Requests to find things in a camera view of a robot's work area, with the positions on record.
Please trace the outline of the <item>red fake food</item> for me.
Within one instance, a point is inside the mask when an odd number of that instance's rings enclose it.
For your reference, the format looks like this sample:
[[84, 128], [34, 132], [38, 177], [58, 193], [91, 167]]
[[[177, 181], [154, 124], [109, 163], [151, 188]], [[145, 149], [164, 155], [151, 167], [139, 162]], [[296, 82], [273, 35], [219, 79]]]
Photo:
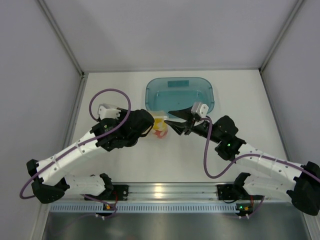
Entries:
[[167, 136], [168, 131], [167, 130], [165, 130], [165, 131], [156, 130], [153, 134], [156, 136], [157, 139], [164, 139]]

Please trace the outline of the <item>clear dotted zip bag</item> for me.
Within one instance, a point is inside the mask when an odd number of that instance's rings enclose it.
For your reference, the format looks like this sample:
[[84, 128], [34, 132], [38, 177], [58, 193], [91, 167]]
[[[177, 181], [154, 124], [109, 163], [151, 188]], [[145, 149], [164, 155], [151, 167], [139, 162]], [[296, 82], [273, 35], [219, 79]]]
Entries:
[[164, 139], [168, 134], [168, 125], [165, 123], [169, 117], [163, 111], [148, 111], [154, 118], [154, 125], [148, 133], [148, 137], [153, 139]]

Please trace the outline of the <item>yellow fake food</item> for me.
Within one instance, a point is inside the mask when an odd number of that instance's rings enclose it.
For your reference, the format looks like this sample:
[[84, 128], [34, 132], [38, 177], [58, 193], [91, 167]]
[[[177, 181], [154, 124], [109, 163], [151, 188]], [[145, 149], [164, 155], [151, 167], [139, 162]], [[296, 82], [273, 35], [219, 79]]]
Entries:
[[153, 130], [155, 131], [165, 131], [167, 129], [165, 120], [163, 118], [155, 118]]

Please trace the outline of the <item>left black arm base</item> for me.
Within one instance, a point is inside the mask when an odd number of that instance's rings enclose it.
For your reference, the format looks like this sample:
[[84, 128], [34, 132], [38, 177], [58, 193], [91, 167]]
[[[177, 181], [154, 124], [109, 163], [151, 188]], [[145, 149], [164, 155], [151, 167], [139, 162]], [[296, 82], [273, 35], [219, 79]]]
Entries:
[[115, 184], [109, 195], [103, 198], [104, 201], [127, 201], [129, 195], [129, 185]]

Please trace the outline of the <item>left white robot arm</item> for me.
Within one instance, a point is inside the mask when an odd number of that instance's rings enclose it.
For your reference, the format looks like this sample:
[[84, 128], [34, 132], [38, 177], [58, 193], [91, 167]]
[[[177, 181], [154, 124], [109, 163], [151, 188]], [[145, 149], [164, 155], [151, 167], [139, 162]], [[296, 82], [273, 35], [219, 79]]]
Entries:
[[134, 146], [155, 123], [145, 109], [127, 111], [101, 104], [97, 113], [97, 124], [75, 143], [47, 159], [27, 162], [33, 194], [41, 203], [53, 203], [66, 195], [99, 201], [111, 198], [115, 190], [107, 174], [74, 176], [71, 171], [99, 154]]

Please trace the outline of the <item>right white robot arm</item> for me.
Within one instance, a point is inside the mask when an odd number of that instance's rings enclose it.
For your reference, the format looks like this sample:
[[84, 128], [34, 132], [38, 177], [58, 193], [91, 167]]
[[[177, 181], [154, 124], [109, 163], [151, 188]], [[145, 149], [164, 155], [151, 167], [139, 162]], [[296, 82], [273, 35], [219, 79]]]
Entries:
[[[166, 120], [178, 135], [190, 133], [206, 138], [203, 168], [210, 179], [218, 179], [233, 165], [244, 171], [233, 182], [235, 196], [263, 196], [291, 203], [299, 211], [317, 216], [320, 212], [320, 167], [309, 161], [300, 164], [282, 160], [264, 153], [236, 136], [239, 129], [227, 115], [216, 122], [207, 116], [208, 106], [197, 102], [181, 110], [171, 110], [170, 115], [181, 122]], [[219, 174], [208, 171], [207, 156], [209, 143], [217, 144], [215, 151], [229, 165]]]

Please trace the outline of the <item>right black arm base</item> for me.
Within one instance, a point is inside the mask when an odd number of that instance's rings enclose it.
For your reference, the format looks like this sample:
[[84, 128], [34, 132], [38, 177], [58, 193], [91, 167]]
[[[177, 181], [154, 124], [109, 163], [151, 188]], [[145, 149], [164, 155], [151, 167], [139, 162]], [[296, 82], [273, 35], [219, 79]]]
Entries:
[[220, 201], [237, 201], [240, 199], [238, 194], [236, 193], [233, 184], [218, 184], [217, 195]]

